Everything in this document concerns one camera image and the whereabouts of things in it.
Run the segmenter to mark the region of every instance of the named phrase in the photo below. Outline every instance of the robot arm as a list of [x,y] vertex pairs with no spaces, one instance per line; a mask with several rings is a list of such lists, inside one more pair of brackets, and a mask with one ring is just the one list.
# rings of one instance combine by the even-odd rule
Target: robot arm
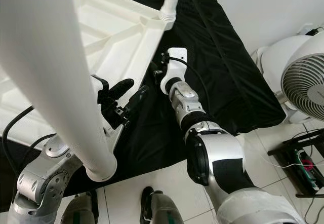
[[[133,86],[133,80],[125,79],[111,89],[102,78],[92,75],[91,80],[105,119],[103,121],[110,125],[103,131],[107,138],[112,138],[113,129],[120,125],[127,127],[138,112],[138,106],[145,98],[148,87],[141,87],[125,107],[120,107],[117,100]],[[10,206],[8,223],[54,223],[64,190],[74,172],[82,165],[81,160],[58,135],[49,139],[41,154],[18,177],[17,194]]]
[[[168,53],[186,58],[185,49],[171,48]],[[188,174],[205,187],[219,222],[305,223],[284,197],[254,186],[245,171],[240,142],[208,116],[197,93],[184,82],[184,72],[183,66],[170,60],[161,88],[168,94],[185,136]]]

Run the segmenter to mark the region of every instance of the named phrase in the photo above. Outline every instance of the shoe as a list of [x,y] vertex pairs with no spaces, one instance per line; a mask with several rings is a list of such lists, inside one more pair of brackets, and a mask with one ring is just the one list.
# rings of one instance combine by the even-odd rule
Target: shoe
[[154,190],[150,186],[143,189],[141,196],[140,224],[149,224],[152,219],[151,200],[153,192]]

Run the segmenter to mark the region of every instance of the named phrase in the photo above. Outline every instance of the black cable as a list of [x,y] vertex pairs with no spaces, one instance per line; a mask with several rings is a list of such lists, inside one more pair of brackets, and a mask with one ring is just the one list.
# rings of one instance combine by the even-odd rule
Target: black cable
[[[306,125],[303,124],[303,126],[304,126],[304,128],[305,128],[307,134],[309,134],[308,129],[306,128]],[[310,147],[310,154],[309,154],[309,157],[311,157],[312,155],[313,155],[313,145],[311,145],[311,147]]]
[[[307,209],[307,211],[306,211],[306,213],[305,213],[305,215],[304,215],[304,220],[305,220],[305,222],[306,222],[307,224],[310,224],[310,223],[309,223],[308,221],[306,221],[306,216],[307,216],[307,214],[308,214],[308,212],[309,212],[309,210],[310,210],[310,207],[313,205],[314,200],[315,200],[315,198],[313,198],[313,199],[312,199],[312,202],[310,202],[310,205],[308,206],[308,209]],[[322,212],[322,210],[324,210],[324,206],[322,206],[322,207],[320,208],[320,210],[318,211],[318,213],[317,213],[317,217],[316,217],[316,221],[315,221],[313,224],[318,223],[319,215],[320,215],[320,213]]]
[[197,70],[195,70],[190,64],[186,63],[184,60],[182,60],[180,58],[169,57],[169,59],[178,61],[178,62],[186,65],[197,76],[197,78],[199,79],[199,81],[200,81],[200,83],[202,85],[202,88],[204,89],[204,92],[205,92],[205,95],[206,95],[206,100],[207,100],[207,110],[208,110],[208,113],[210,114],[211,108],[210,108],[209,94],[208,94],[206,85],[204,84],[204,81],[201,78],[200,74],[198,74]]
[[22,162],[20,163],[19,165],[19,173],[23,170],[23,168],[25,167],[25,163],[26,163],[26,159],[28,157],[28,155],[30,154],[30,152],[35,148],[36,145],[38,145],[39,143],[41,143],[43,140],[45,139],[49,139],[49,138],[52,138],[54,135],[56,134],[48,134],[48,135],[45,135],[41,138],[39,138],[38,140],[36,140],[33,144],[31,144],[28,148],[28,150],[26,151],[24,157],[23,157],[23,160]]
[[[314,132],[314,131],[316,131],[316,130],[320,130],[320,129],[323,129],[323,128],[308,130],[308,132],[310,133],[310,132]],[[299,135],[301,135],[301,134],[304,134],[304,133],[307,133],[307,131],[300,132],[300,133],[294,135],[294,137],[293,137],[292,139],[294,139],[294,138],[296,138],[297,136],[299,136]]]
[[8,159],[8,162],[12,168],[12,170],[14,171],[16,178],[18,178],[18,168],[15,165],[15,161],[12,157],[12,155],[10,154],[9,148],[8,148],[8,133],[9,130],[12,128],[12,126],[15,125],[16,122],[18,122],[20,119],[22,119],[24,116],[26,116],[29,112],[33,111],[34,108],[33,106],[30,106],[29,108],[25,109],[23,112],[21,112],[19,115],[17,115],[14,119],[11,120],[10,123],[8,123],[8,125],[6,126],[6,128],[4,129],[3,133],[2,133],[2,146],[4,148],[4,153]]

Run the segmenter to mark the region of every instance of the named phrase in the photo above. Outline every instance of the white plastic frame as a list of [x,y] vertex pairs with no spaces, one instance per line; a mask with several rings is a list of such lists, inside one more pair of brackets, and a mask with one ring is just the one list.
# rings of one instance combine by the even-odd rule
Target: white plastic frame
[[55,131],[92,180],[112,177],[117,136],[103,134],[89,71],[111,86],[133,78],[119,102],[125,105],[172,28],[177,1],[158,11],[132,0],[0,0],[0,130],[32,103],[37,111],[15,125],[11,139],[31,144]]

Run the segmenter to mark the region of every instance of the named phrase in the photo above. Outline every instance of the white tube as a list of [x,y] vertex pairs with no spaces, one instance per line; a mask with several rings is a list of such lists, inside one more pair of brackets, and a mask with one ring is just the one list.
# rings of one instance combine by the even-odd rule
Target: white tube
[[164,21],[174,22],[176,20],[176,7],[178,0],[164,0],[160,9],[159,17]]
[[94,181],[116,170],[72,0],[0,0],[0,62]]

